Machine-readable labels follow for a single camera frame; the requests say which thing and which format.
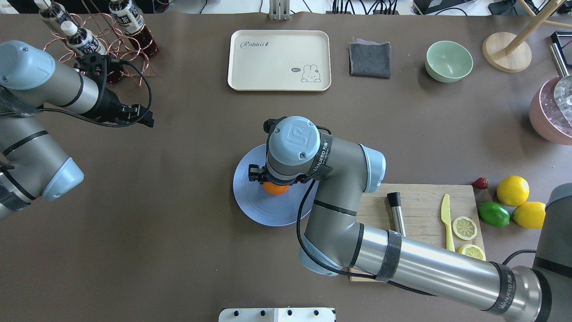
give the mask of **red fruit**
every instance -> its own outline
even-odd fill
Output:
[[[472,186],[477,188],[477,189],[484,190],[484,189],[488,188],[488,180],[487,180],[487,178],[479,178],[479,179],[475,180],[475,182],[472,183]]]

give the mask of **green bowl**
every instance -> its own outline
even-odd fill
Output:
[[[472,57],[465,47],[456,42],[438,41],[427,49],[425,69],[435,80],[453,83],[471,72]]]

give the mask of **blue plate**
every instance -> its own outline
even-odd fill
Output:
[[[248,152],[236,167],[232,189],[240,209],[250,219],[266,226],[278,227],[295,223],[300,202],[311,181],[294,184],[283,194],[271,195],[260,183],[248,181],[249,164],[258,164],[260,167],[266,164],[266,144]],[[312,210],[317,187],[316,182],[302,208],[302,218]]]

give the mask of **white bottle cap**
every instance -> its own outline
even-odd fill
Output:
[[[71,21],[64,21],[62,23],[62,31],[71,37],[77,33],[77,26]]]
[[[38,8],[42,10],[47,9],[51,6],[50,0],[34,0],[34,2],[38,6]]]

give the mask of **wooden cutting board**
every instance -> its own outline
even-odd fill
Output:
[[[445,225],[441,221],[440,211],[443,196],[449,194],[451,222],[457,217],[466,216],[471,218],[477,227],[476,237],[472,241],[462,240],[453,234],[455,250],[469,243],[478,245],[484,250],[472,186],[383,183],[376,192],[363,194],[357,211],[357,221],[380,229],[395,230],[387,194],[396,191],[401,194],[403,220],[408,238],[445,248]],[[349,279],[375,282],[375,280],[360,277]]]

